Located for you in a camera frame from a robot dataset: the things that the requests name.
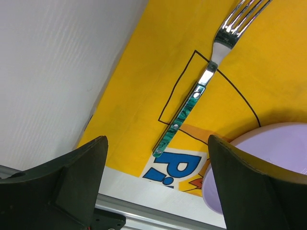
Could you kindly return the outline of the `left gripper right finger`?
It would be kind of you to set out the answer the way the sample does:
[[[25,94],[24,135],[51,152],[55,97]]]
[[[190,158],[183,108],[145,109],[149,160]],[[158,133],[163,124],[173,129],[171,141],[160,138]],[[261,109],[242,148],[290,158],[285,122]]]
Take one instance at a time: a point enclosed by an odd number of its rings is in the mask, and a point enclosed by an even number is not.
[[[307,177],[210,135],[208,150],[228,230],[305,230]]]

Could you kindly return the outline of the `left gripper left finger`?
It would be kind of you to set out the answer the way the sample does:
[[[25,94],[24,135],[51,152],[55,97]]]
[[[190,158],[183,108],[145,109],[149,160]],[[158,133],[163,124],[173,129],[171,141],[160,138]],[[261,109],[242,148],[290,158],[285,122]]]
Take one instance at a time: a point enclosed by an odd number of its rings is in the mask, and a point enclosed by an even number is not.
[[[2,230],[86,230],[106,163],[99,136],[51,161],[0,181]]]

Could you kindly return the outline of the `lilac plate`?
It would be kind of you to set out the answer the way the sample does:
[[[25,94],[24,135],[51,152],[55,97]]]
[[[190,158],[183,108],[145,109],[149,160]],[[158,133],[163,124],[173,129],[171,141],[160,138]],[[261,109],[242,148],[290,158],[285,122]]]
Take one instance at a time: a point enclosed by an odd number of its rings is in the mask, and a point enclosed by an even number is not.
[[[232,142],[236,148],[284,169],[307,175],[307,126],[278,123],[252,130]],[[202,184],[203,199],[223,215],[212,167]]]

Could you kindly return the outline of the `yellow printed cloth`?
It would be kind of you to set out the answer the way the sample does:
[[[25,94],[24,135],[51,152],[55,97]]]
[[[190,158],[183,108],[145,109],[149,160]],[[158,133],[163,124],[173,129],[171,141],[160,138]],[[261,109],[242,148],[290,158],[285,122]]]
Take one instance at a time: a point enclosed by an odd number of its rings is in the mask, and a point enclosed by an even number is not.
[[[222,61],[167,151],[152,151],[207,66],[235,0],[151,0],[80,144],[108,139],[106,165],[201,195],[210,135],[307,120],[307,3],[274,0]]]

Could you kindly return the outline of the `fork with teal handle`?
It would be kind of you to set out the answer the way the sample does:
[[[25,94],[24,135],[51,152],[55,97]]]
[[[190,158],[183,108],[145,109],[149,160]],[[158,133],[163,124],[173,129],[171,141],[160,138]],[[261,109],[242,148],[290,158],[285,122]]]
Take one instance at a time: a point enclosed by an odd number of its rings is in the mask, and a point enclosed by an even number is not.
[[[205,92],[209,81],[223,59],[232,51],[243,33],[270,3],[270,0],[241,0],[222,22],[213,40],[212,55],[208,65],[156,143],[153,149],[155,158],[165,152]]]

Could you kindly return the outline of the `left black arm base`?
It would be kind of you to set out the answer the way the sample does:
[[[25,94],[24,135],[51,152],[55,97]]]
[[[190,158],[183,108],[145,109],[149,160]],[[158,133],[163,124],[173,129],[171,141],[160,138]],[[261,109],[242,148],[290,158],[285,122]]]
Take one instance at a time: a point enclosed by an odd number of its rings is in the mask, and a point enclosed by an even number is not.
[[[93,220],[88,229],[120,230],[125,224],[126,224],[125,216],[95,208],[93,214]]]

